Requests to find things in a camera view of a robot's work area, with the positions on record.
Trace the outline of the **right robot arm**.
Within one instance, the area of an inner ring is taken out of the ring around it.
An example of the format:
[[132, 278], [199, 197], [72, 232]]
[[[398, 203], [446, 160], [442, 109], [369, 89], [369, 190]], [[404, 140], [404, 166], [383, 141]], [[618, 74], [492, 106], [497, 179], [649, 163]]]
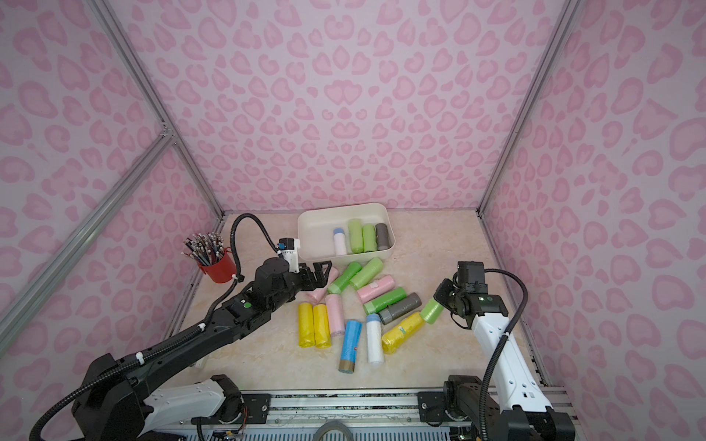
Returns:
[[529, 290], [515, 274], [499, 272], [521, 291], [520, 304], [510, 313], [502, 297], [488, 290], [485, 277], [491, 271], [482, 262], [461, 261], [435, 291], [434, 301], [473, 332], [488, 362], [481, 377], [452, 375], [442, 391], [419, 393], [419, 418], [436, 427], [458, 422], [460, 435], [474, 440], [573, 440], [572, 417], [553, 408], [513, 336]]

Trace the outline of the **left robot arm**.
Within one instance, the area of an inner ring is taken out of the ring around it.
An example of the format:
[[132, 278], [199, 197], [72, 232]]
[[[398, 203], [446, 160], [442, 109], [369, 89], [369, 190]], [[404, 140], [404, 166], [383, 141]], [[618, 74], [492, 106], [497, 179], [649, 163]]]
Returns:
[[86, 440], [137, 439], [157, 413], [147, 402], [153, 392], [200, 359], [255, 332], [298, 293], [323, 288], [332, 266], [329, 261], [301, 264], [293, 272], [285, 259], [267, 259], [253, 281], [240, 292], [228, 290], [196, 325], [123, 358], [106, 354], [94, 360], [81, 386], [38, 419], [29, 439], [39, 440], [64, 408], [70, 408]]

